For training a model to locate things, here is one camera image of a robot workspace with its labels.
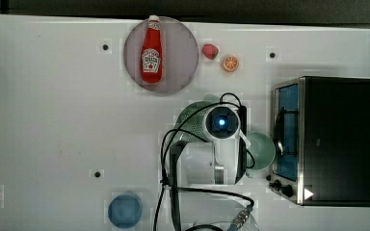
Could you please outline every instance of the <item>bottle label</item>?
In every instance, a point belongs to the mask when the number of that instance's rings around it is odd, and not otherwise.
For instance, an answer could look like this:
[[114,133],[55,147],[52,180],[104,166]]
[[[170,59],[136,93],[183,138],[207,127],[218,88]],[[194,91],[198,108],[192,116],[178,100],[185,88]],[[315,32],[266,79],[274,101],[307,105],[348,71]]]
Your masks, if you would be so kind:
[[149,21],[148,22],[148,28],[152,28],[154,30],[158,30],[159,31],[159,22]]
[[144,72],[158,72],[158,67],[161,62],[158,51],[154,49],[147,49],[144,51],[144,54],[141,56],[143,60],[143,71]]

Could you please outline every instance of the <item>green cup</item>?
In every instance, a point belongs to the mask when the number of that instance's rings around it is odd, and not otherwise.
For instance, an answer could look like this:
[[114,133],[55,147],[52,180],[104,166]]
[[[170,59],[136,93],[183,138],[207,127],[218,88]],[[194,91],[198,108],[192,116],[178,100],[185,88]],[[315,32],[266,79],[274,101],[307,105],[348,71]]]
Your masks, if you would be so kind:
[[[256,164],[252,168],[253,170],[260,170],[268,167],[276,156],[276,149],[273,145],[272,139],[268,136],[252,132],[246,135],[248,140],[251,142],[251,146],[248,150],[251,152]],[[248,154],[248,166],[251,166],[251,157]]]

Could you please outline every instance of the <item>blue bowl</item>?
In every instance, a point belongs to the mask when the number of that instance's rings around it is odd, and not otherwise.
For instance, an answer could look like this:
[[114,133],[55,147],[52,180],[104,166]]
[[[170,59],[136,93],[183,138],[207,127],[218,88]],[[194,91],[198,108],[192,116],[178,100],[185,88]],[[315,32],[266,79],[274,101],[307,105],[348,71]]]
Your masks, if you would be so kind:
[[116,197],[109,206],[109,219],[118,228],[135,226],[143,214],[141,199],[134,193],[124,193]]

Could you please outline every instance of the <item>orange slice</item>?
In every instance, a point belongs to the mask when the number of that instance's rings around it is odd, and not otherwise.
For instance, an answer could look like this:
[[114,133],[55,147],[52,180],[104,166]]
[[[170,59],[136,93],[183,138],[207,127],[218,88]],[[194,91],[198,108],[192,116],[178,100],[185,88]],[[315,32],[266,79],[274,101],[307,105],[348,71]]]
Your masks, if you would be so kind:
[[224,63],[222,64],[222,68],[227,72],[234,71],[239,65],[239,61],[235,56],[229,55],[224,59]]

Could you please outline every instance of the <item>red ketchup bottle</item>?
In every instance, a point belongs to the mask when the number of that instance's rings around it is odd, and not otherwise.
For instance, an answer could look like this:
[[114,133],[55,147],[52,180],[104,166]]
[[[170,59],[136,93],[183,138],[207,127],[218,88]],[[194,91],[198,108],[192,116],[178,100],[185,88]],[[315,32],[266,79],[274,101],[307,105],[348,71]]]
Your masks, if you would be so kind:
[[141,50],[140,70],[144,81],[155,84],[161,80],[162,58],[159,17],[151,15],[148,19],[148,29]]

